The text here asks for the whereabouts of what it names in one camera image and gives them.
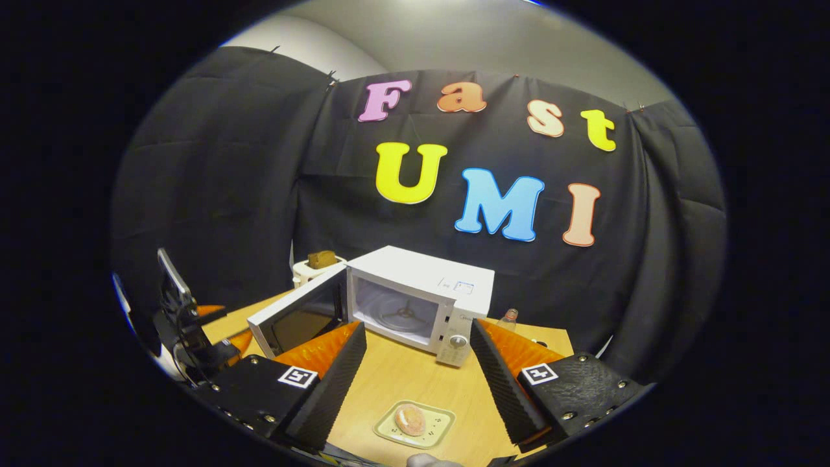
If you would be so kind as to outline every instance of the microwave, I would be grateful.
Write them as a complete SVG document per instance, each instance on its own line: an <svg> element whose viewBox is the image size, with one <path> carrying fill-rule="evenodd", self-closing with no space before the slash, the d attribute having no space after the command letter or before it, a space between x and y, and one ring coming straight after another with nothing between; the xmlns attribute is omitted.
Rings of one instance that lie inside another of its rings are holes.
<svg viewBox="0 0 830 467"><path fill-rule="evenodd" d="M268 358L346 322L461 366L472 321L490 310L494 271L386 246L337 263L248 318Z"/></svg>

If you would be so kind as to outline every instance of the letter u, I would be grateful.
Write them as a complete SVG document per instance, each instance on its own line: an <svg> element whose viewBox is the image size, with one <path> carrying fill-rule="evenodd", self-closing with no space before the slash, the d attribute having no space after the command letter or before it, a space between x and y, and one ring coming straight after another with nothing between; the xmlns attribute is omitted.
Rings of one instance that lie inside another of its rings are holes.
<svg viewBox="0 0 830 467"><path fill-rule="evenodd" d="M438 180L438 164L447 155L447 148L441 145L420 145L417 152L423 156L421 179L415 186L400 183L401 162L409 152L404 143L381 143L377 148L380 159L375 186L384 198L394 203L417 204L432 196Z"/></svg>

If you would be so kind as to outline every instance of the bottle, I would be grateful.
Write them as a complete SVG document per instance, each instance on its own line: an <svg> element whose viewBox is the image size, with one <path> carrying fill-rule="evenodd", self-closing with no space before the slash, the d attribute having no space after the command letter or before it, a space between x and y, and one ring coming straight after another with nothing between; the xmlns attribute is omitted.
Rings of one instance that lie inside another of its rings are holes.
<svg viewBox="0 0 830 467"><path fill-rule="evenodd" d="M511 308L507 310L505 313L505 317L501 318L499 322L496 323L498 327L503 327L508 331L515 332L516 330L516 318L519 317L519 310L515 308Z"/></svg>

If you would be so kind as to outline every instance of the peach letter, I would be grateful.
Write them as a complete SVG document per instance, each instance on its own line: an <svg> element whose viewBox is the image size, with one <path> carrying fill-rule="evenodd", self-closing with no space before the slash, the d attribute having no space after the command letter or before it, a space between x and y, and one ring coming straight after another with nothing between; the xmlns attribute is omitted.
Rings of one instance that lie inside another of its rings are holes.
<svg viewBox="0 0 830 467"><path fill-rule="evenodd" d="M441 89L444 94L438 99L438 110L442 112L478 112L487 107L484 91L476 83L452 83Z"/></svg>
<svg viewBox="0 0 830 467"><path fill-rule="evenodd" d="M593 205L599 198L599 190L589 184L570 184L568 191L574 196L574 206L571 210L570 227L568 232L562 235L562 239L568 245L589 247L594 241L591 224Z"/></svg>
<svg viewBox="0 0 830 467"><path fill-rule="evenodd" d="M554 138L559 138L564 134L565 126L557 118L562 116L562 111L556 104L533 99L527 103L527 111L530 112L527 124L530 125L531 130Z"/></svg>

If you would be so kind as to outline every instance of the colorful letter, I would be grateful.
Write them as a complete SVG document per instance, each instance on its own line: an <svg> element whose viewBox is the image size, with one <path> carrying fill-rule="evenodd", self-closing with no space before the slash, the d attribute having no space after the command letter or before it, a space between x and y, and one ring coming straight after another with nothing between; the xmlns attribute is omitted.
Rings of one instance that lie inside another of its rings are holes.
<svg viewBox="0 0 830 467"><path fill-rule="evenodd" d="M605 131L606 128L613 130L614 122L607 120L603 111L583 111L580 115L588 121L588 139L592 145L608 152L617 149L617 143L609 140Z"/></svg>
<svg viewBox="0 0 830 467"><path fill-rule="evenodd" d="M591 224L593 223L593 205L599 198L599 190L589 184L570 184L568 191L574 196L571 210L571 224L562 239L568 245L589 247L593 245Z"/></svg>
<svg viewBox="0 0 830 467"><path fill-rule="evenodd" d="M444 94L438 99L438 110L442 112L478 112L487 107L484 91L476 83L452 83L441 89Z"/></svg>
<svg viewBox="0 0 830 467"><path fill-rule="evenodd" d="M509 215L510 222L501 231L502 235L522 242L532 242L536 238L533 217L536 213L536 200L544 189L542 180L519 177L502 197L496 179L489 170L465 169L461 176L467 181L467 197L464 214L456 221L456 230L469 234L480 232L478 213L481 211L490 235L496 233Z"/></svg>
<svg viewBox="0 0 830 467"><path fill-rule="evenodd" d="M542 135L559 138L565 132L565 125L557 118L562 116L562 111L549 102L533 99L527 103L527 124L530 129Z"/></svg>
<svg viewBox="0 0 830 467"><path fill-rule="evenodd" d="M406 92L412 88L413 84L410 80L390 81L366 86L366 89L369 90L369 98L366 100L366 109L364 113L360 114L358 121L385 119L388 113L383 111L383 104L386 104L388 109L393 109L401 98L401 91Z"/></svg>
<svg viewBox="0 0 830 467"><path fill-rule="evenodd" d="M381 143L377 148L380 154L375 186L384 198L394 203L416 204L432 196L438 179L438 163L447 155L447 148L441 145L420 145L417 151L423 156L421 179L413 187L400 183L401 162L403 155L409 152L404 143Z"/></svg>

